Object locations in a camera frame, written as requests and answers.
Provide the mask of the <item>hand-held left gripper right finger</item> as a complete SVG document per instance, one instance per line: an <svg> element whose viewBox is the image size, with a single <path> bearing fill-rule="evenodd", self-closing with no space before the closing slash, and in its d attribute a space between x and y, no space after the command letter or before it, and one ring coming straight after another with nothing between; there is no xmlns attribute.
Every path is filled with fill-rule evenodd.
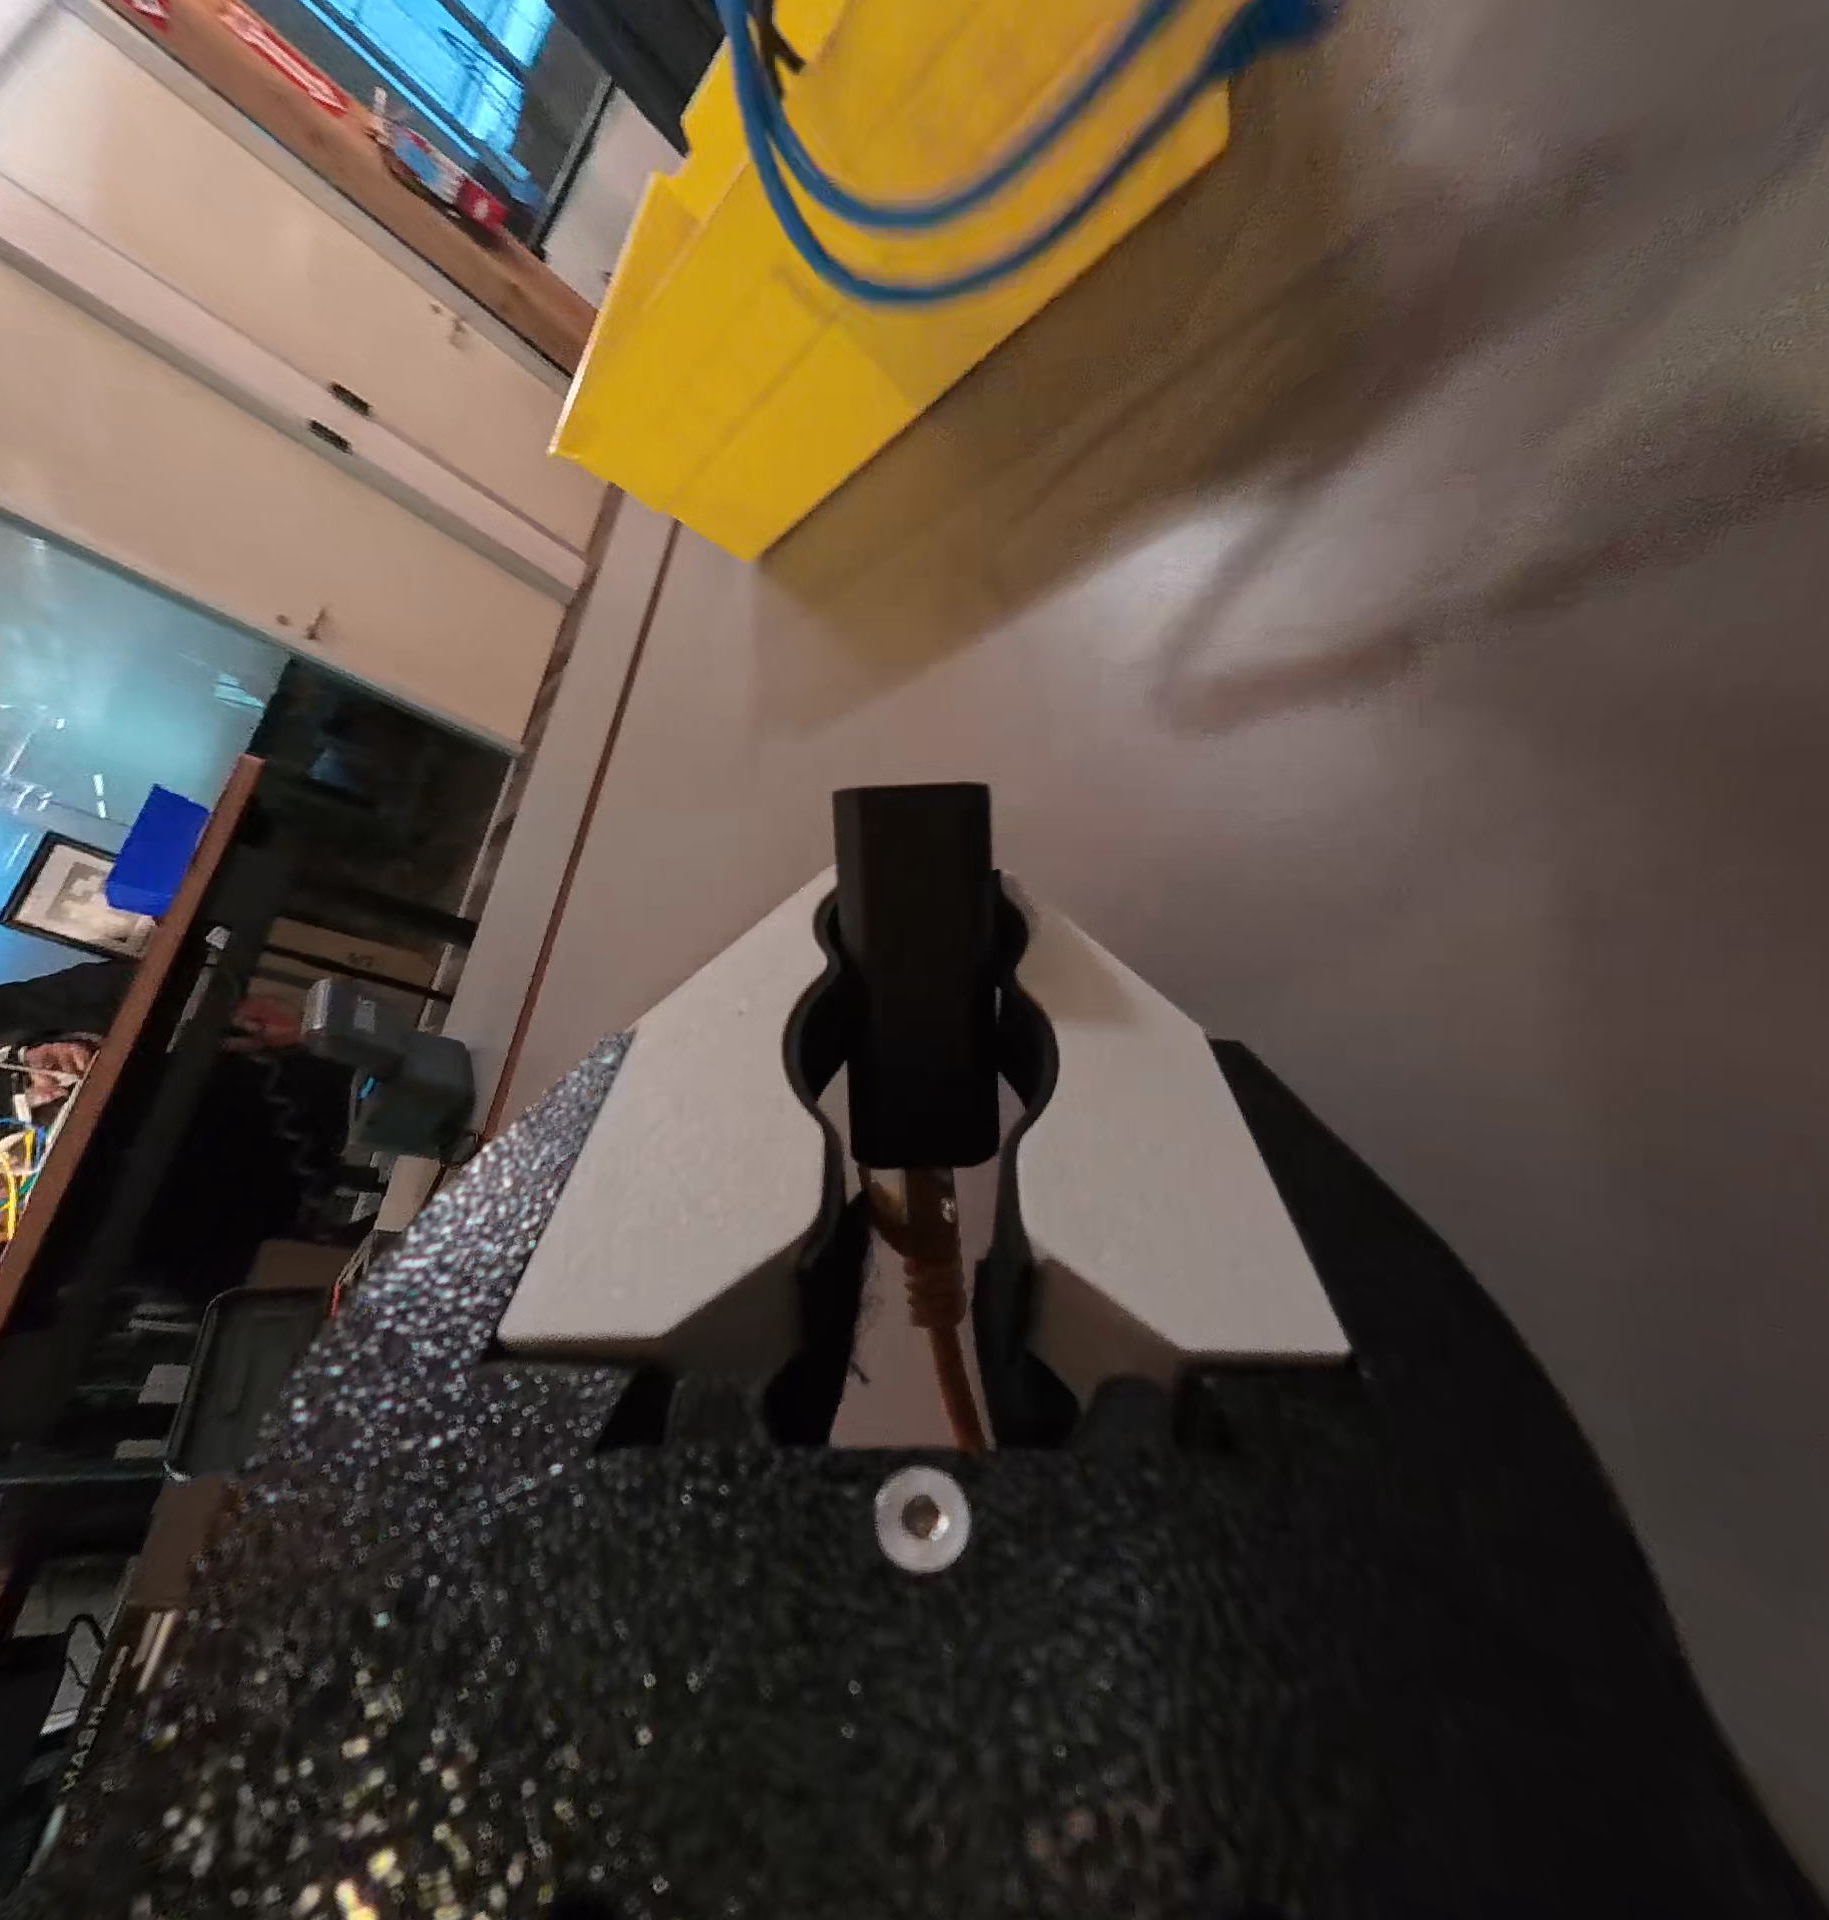
<svg viewBox="0 0 1829 1920"><path fill-rule="evenodd" d="M1117 1380L1171 1399L1352 1345L1204 1030L999 876L1003 1139L977 1274L993 1438L1056 1448Z"/></svg>

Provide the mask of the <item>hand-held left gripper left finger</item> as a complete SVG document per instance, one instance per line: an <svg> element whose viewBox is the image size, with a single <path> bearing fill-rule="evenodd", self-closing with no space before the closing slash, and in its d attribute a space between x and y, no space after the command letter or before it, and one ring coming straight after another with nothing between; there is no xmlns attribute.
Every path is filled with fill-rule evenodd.
<svg viewBox="0 0 1829 1920"><path fill-rule="evenodd" d="M823 1447L850 1380L871 1221L801 1041L830 969L827 870L652 1006L515 1287L496 1346L742 1392Z"/></svg>

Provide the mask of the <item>black ethernet coupler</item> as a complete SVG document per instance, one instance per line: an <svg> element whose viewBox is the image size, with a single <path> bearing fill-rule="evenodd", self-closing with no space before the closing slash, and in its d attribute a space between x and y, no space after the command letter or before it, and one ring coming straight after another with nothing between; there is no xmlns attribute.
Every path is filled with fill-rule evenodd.
<svg viewBox="0 0 1829 1920"><path fill-rule="evenodd" d="M991 791L850 787L830 813L856 1161L900 1173L979 1166L999 1147Z"/></svg>

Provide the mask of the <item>yellow plastic bin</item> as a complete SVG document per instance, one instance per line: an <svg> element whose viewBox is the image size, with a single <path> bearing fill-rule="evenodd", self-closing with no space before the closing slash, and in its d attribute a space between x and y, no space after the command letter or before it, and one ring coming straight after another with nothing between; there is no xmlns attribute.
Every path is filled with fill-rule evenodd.
<svg viewBox="0 0 1829 1920"><path fill-rule="evenodd" d="M1071 104L1143 12L780 4L805 61L782 80L784 119L850 195L931 202ZM687 158L641 195L550 453L756 561L1218 158L1231 106L1212 76L1041 258L973 296L906 308L846 299L784 236L726 53L685 130Z"/></svg>

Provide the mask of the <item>grey power unit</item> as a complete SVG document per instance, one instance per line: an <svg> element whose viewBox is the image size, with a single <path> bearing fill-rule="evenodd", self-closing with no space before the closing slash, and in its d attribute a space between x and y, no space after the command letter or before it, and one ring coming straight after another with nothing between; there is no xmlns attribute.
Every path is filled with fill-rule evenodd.
<svg viewBox="0 0 1829 1920"><path fill-rule="evenodd" d="M355 1154L459 1165L478 1140L469 1048L412 1026L355 981L325 976L304 996L303 1048L351 1070Z"/></svg>

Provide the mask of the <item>black hard case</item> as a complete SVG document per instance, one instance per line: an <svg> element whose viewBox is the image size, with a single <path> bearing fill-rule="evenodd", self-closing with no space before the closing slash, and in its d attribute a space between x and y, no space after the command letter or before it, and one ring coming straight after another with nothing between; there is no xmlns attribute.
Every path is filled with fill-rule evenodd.
<svg viewBox="0 0 1829 1920"><path fill-rule="evenodd" d="M242 1287L219 1295L200 1324L163 1472L171 1483L231 1477L328 1317L328 1288Z"/></svg>

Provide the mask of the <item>wooden desk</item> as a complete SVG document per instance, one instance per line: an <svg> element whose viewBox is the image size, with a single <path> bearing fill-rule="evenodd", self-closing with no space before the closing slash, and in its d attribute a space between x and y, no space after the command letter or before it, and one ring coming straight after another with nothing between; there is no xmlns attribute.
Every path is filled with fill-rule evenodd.
<svg viewBox="0 0 1829 1920"><path fill-rule="evenodd" d="M0 1260L0 1442L49 1430L196 1115L293 864L238 759Z"/></svg>

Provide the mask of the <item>blue plastic bin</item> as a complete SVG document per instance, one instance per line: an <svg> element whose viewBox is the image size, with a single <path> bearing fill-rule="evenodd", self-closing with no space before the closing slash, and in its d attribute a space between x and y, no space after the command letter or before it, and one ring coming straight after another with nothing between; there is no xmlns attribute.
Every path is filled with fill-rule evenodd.
<svg viewBox="0 0 1829 1920"><path fill-rule="evenodd" d="M206 832L209 808L152 785L105 880L114 913L158 920L177 899Z"/></svg>

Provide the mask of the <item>framed black-and-white tag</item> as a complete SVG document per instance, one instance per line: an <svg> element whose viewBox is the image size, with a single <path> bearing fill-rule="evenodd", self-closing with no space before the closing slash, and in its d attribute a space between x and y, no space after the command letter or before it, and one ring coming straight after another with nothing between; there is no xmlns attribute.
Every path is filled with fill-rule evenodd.
<svg viewBox="0 0 1829 1920"><path fill-rule="evenodd" d="M135 962L156 920L111 905L114 855L49 828L19 861L0 907L0 931L93 959Z"/></svg>

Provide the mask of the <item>white door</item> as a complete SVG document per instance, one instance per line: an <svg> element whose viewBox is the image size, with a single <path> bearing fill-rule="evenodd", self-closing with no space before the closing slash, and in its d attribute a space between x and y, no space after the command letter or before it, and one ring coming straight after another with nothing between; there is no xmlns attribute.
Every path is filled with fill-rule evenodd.
<svg viewBox="0 0 1829 1920"><path fill-rule="evenodd" d="M0 511L506 745L571 599L2 261Z"/></svg>
<svg viewBox="0 0 1829 1920"><path fill-rule="evenodd" d="M0 264L236 410L308 446L494 569L560 600L584 574L567 541L400 432L355 388L318 380L0 172Z"/></svg>

